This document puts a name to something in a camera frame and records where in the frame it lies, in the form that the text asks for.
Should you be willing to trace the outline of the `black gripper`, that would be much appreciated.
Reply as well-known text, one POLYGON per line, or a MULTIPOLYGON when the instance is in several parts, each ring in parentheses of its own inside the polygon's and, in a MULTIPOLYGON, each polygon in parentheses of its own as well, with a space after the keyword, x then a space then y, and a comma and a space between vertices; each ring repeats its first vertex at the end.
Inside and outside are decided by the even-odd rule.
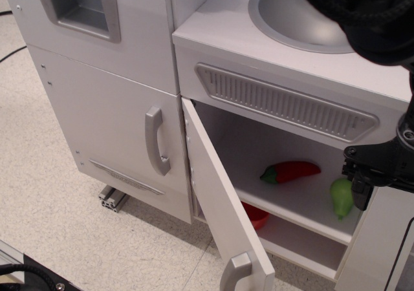
POLYGON ((413 149, 398 138, 381 144, 352 145, 344 150, 343 174, 352 180, 354 205, 368 207, 373 186, 413 192, 413 149))

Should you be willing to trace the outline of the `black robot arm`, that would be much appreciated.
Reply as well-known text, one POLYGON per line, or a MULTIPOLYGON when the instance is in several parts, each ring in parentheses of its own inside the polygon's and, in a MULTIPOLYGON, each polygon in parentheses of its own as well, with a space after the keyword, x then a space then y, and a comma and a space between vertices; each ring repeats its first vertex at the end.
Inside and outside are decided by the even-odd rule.
MULTIPOLYGON (((413 0, 307 0, 337 22, 351 48, 383 66, 401 66, 413 78, 413 0)), ((413 104, 397 124, 394 139, 349 146, 343 173, 352 182, 354 205, 365 210, 375 186, 413 192, 413 104)))

